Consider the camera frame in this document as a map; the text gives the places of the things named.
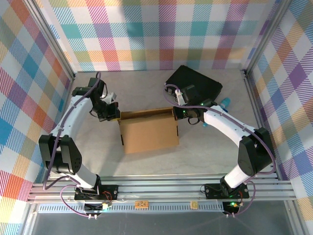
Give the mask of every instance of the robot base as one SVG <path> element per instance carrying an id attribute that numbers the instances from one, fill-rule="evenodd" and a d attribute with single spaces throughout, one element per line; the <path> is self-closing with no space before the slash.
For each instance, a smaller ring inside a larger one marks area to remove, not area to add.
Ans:
<path id="1" fill-rule="evenodd" d="M 223 194 L 222 190 L 220 189 L 220 184 L 205 184 L 204 192 L 206 199 L 241 199 L 239 192 L 242 193 L 243 198 L 249 198 L 248 188 L 244 184 L 238 186 L 234 193 L 228 197 Z"/>
<path id="2" fill-rule="evenodd" d="M 99 194 L 93 194 L 89 191 L 80 191 L 75 189 L 75 201 L 94 201 L 94 200 L 117 200 L 118 185 L 99 185 Z"/>

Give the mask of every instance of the cardboard box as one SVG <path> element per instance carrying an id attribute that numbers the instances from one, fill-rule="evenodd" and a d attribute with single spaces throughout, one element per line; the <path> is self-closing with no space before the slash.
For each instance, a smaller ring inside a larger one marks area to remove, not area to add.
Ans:
<path id="1" fill-rule="evenodd" d="M 125 153 L 179 145 L 178 122 L 172 107 L 121 112 L 118 123 Z"/>

